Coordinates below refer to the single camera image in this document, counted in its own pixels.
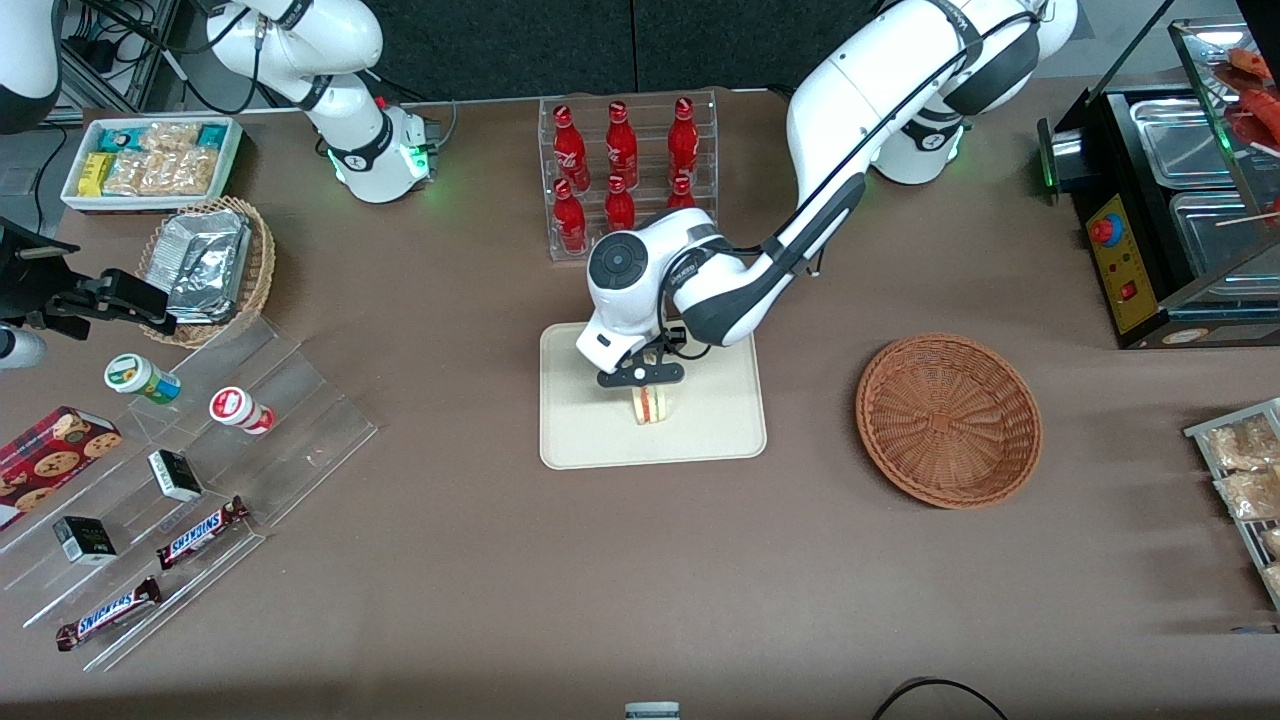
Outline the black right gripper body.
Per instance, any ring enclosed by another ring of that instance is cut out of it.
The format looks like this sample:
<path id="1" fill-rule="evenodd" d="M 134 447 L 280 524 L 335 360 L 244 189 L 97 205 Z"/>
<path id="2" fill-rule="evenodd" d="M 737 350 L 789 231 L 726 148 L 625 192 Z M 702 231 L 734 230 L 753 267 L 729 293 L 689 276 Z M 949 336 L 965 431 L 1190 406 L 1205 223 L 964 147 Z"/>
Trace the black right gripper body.
<path id="1" fill-rule="evenodd" d="M 9 220 L 3 220 L 1 227 L 3 323 L 46 331 L 82 331 L 81 319 L 47 309 L 59 293 L 76 290 L 79 275 L 63 258 L 81 247 L 32 233 Z"/>

